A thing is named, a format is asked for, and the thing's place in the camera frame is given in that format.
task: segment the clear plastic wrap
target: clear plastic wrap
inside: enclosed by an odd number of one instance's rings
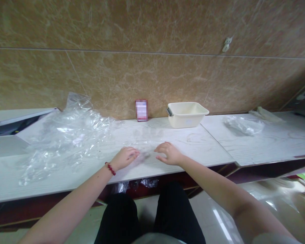
[[[224,123],[247,136],[253,136],[260,133],[265,126],[261,120],[252,120],[236,116],[226,116],[224,118]]]
[[[160,141],[149,140],[148,138],[145,138],[145,137],[136,138],[136,136],[135,136],[134,141],[131,141],[131,142],[125,141],[123,143],[123,146],[131,146],[140,151],[138,158],[136,158],[135,161],[133,161],[129,166],[127,166],[127,169],[134,168],[134,167],[144,163],[145,160],[147,160],[149,157],[151,157],[151,154],[154,153],[154,150],[156,149],[156,147],[163,142],[164,142],[163,140],[160,140]]]
[[[148,188],[154,188],[158,185],[158,179],[155,177],[142,179],[140,182],[142,185]]]
[[[140,180],[135,180],[130,182],[130,188],[135,191],[138,190],[139,185],[140,185]]]
[[[129,181],[122,181],[117,183],[113,188],[113,194],[125,193],[126,190],[130,189]]]
[[[65,110],[50,114],[42,131],[29,138],[29,158],[19,163],[25,168],[19,185],[45,179],[67,165],[75,170],[86,159],[95,160],[99,144],[110,139],[118,124],[92,109],[88,96],[69,93]]]

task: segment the brown marble wall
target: brown marble wall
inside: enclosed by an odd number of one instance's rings
[[[304,84],[305,0],[0,1],[0,109],[73,91],[120,119],[139,98],[150,117],[181,101],[279,110]]]

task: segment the plastic bag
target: plastic bag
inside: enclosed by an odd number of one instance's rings
[[[130,188],[135,191],[138,190],[139,185],[140,185],[140,180],[135,180],[130,182]]]
[[[141,184],[148,188],[154,188],[158,185],[158,179],[156,178],[142,179]]]
[[[262,107],[258,107],[256,111],[251,110],[248,113],[272,123],[285,122],[283,119],[279,118],[278,116],[274,115],[273,113],[269,112],[268,110]]]
[[[260,120],[250,120],[236,116],[226,116],[224,118],[224,123],[247,136],[253,136],[260,133],[265,126],[265,124]]]
[[[114,186],[113,194],[125,193],[129,188],[129,181],[119,182]]]
[[[29,158],[19,162],[25,168],[19,185],[45,179],[65,166],[76,169],[89,158],[98,159],[99,144],[111,140],[116,126],[114,118],[102,117],[92,109],[88,96],[69,93],[65,110],[49,114],[44,129],[29,138]]]

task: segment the hand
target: hand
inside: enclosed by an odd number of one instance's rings
[[[179,165],[184,158],[184,155],[181,154],[180,151],[177,150],[177,148],[170,142],[164,142],[160,144],[154,151],[158,153],[164,153],[166,158],[160,155],[157,155],[156,158],[169,165]]]
[[[132,163],[139,154],[140,152],[133,147],[123,147],[109,164],[116,172]]]

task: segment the bracelet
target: bracelet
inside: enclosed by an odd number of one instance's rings
[[[107,167],[112,172],[112,175],[116,175],[115,171],[112,169],[112,166],[108,162],[105,162],[105,164],[107,164]]]

